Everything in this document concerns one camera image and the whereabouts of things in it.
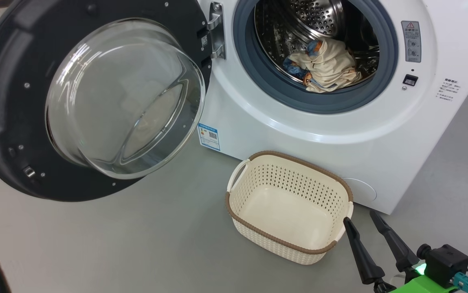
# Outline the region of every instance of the laundry basket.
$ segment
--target laundry basket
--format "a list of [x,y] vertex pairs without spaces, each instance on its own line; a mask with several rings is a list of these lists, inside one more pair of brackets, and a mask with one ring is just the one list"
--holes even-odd
[[318,262],[344,234],[353,195],[338,176],[311,163],[265,151],[230,177],[226,207],[253,243],[301,265]]

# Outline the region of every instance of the front-loading washing machine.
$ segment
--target front-loading washing machine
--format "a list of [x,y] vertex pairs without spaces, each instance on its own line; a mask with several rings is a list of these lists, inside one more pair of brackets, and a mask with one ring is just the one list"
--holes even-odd
[[[320,94],[287,72],[323,37],[345,42],[361,80]],[[0,179],[103,197],[197,129],[230,156],[327,168],[391,213],[467,94],[468,0],[14,0],[0,18]]]

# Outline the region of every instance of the blue cloth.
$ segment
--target blue cloth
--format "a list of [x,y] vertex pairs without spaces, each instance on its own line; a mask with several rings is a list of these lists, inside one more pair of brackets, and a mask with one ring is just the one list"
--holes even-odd
[[317,44],[319,44],[319,48],[321,48],[323,43],[321,41],[311,41],[308,43],[308,46],[306,46],[306,52],[308,52],[308,56],[319,55],[319,48],[316,50]]
[[286,72],[299,79],[303,79],[304,76],[308,73],[308,70],[302,69],[299,64],[290,60],[288,57],[284,59],[283,67]]

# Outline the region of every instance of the door glass bowl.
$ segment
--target door glass bowl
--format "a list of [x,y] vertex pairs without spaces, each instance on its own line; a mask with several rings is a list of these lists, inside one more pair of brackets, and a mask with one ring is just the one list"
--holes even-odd
[[60,64],[46,100],[51,143],[65,159],[117,179],[155,171],[189,140],[204,78],[167,29],[107,24]]

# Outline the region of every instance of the label sticker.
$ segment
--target label sticker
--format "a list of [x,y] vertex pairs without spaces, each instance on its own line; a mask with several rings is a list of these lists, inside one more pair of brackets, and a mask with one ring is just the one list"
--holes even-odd
[[207,36],[202,37],[202,47],[205,47],[208,44]]
[[201,145],[219,151],[218,130],[204,124],[198,124]]
[[420,43],[420,26],[418,22],[403,21],[404,44],[406,48],[406,61],[422,61],[422,44]]
[[437,98],[452,102],[461,88],[458,83],[459,82],[456,80],[446,78],[444,82],[442,82],[440,89],[438,89]]

